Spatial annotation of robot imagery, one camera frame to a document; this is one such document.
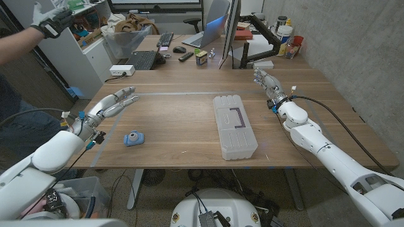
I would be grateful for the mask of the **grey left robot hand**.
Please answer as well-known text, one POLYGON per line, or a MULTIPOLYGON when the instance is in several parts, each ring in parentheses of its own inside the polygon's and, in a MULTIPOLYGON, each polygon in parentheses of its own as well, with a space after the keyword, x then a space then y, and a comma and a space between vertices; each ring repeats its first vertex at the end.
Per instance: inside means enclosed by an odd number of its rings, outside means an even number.
POLYGON ((101 99, 91 110, 84 113, 84 116, 77 117, 73 125, 68 129, 83 141, 92 140, 101 144, 105 132, 98 131, 97 127, 105 118, 115 117, 127 106, 138 101, 140 97, 134 94, 135 87, 130 86, 107 95, 101 99))

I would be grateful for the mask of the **person's black white gloved hand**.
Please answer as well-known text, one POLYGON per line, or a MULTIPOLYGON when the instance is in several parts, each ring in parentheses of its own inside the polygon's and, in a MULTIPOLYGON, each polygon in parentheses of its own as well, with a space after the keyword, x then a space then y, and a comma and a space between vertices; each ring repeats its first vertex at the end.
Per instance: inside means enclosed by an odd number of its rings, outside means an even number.
POLYGON ((35 2, 32 20, 30 27, 41 32, 44 38, 57 38, 65 28, 73 24, 74 17, 68 8, 55 8, 42 13, 42 5, 35 2))

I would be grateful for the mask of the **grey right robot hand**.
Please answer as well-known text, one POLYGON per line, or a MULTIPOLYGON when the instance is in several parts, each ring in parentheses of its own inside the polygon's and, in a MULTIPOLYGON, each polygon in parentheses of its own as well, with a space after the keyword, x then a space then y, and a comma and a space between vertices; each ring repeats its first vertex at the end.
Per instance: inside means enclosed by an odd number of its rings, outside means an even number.
POLYGON ((276 77, 271 76, 266 71, 256 68, 254 70, 254 82, 260 85, 266 92, 269 100, 267 101, 267 106, 274 113, 278 112, 278 109, 285 102, 288 102, 288 96, 285 94, 281 83, 276 77))

